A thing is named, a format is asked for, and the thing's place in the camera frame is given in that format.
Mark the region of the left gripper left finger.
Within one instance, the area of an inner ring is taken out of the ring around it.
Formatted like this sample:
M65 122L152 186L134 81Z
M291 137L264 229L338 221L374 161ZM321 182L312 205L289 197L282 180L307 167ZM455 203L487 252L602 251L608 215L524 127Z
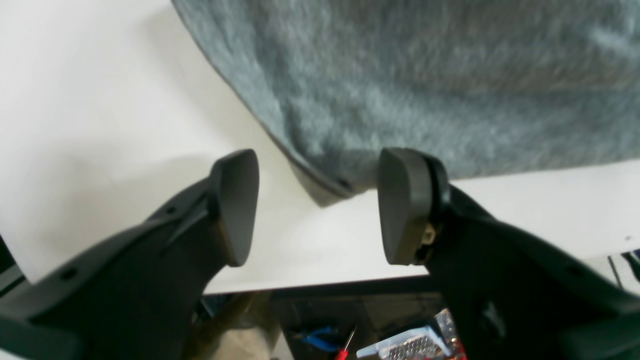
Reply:
M1 301L1 349L27 360L177 360L207 285L249 257L251 149L219 158L146 221Z

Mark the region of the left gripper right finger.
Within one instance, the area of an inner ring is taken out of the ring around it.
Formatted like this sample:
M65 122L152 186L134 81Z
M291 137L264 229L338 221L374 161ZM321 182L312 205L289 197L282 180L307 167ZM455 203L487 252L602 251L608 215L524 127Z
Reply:
M387 262L426 268L470 360L639 358L637 295L494 218L436 157L384 148L377 196Z

